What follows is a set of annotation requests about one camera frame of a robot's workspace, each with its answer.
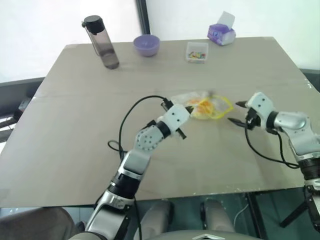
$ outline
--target clear plastic bottle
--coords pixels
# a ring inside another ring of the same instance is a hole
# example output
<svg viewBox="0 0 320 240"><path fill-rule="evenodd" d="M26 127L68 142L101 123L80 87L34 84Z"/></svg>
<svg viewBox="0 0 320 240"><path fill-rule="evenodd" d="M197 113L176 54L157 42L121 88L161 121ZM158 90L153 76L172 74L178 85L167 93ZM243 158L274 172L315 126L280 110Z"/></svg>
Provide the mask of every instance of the clear plastic bottle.
<svg viewBox="0 0 320 240"><path fill-rule="evenodd" d="M94 50L104 66L108 69L116 69L119 66L119 60L102 18L97 15L87 16L82 22L82 27L88 33Z"/></svg>

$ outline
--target black bottle cap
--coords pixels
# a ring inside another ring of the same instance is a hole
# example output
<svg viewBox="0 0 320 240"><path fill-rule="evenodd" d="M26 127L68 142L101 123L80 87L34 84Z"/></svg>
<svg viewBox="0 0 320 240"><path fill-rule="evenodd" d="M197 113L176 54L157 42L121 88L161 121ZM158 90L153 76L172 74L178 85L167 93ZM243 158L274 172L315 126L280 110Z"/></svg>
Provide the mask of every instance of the black bottle cap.
<svg viewBox="0 0 320 240"><path fill-rule="evenodd" d="M103 30L105 30L104 22L98 15L87 16L83 20L82 27L86 27L86 29L93 35L101 33Z"/></svg>

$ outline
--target small clear box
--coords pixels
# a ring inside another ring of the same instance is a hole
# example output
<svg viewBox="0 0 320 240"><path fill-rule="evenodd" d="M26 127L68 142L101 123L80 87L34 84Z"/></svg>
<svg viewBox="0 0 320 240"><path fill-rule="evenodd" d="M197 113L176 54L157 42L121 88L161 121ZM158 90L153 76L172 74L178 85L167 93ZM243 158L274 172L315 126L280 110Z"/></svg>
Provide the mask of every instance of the small clear box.
<svg viewBox="0 0 320 240"><path fill-rule="evenodd" d="M208 58L209 45L206 42L188 42L185 58L188 63L204 64Z"/></svg>

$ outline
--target snack package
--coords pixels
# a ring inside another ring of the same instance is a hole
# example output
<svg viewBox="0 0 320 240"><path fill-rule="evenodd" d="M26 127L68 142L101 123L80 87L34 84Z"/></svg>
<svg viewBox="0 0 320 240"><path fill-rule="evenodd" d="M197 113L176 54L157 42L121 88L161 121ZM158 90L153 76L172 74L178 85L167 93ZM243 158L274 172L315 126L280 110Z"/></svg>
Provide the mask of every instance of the snack package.
<svg viewBox="0 0 320 240"><path fill-rule="evenodd" d="M224 96L212 92L189 92L171 98L174 104L193 106L191 117L201 120L220 119L233 108L231 102Z"/></svg>

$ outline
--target table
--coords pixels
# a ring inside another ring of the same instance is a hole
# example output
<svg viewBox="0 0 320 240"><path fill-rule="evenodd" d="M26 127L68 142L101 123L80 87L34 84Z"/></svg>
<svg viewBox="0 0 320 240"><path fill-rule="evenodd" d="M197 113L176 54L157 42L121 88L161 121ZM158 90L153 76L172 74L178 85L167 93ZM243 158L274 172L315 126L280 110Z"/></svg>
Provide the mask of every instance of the table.
<svg viewBox="0 0 320 240"><path fill-rule="evenodd" d="M205 64L185 60L187 42L163 41L154 57L139 56L132 43L115 43L120 60L105 68L91 44L67 45L22 115L0 156L0 207L93 204L119 165L107 147L118 138L131 105L151 94L171 97L214 89L232 102L262 91L279 111L303 111L320 132L320 95L272 37L237 38L220 47L209 40ZM141 103L123 128L123 146L164 113L157 99ZM228 117L243 119L235 107ZM155 150L138 200L300 187L299 170L269 162L248 147L244 130L223 118L191 119L185 140L166 139ZM254 146L280 158L276 136L256 128ZM294 162L286 138L284 155Z"/></svg>

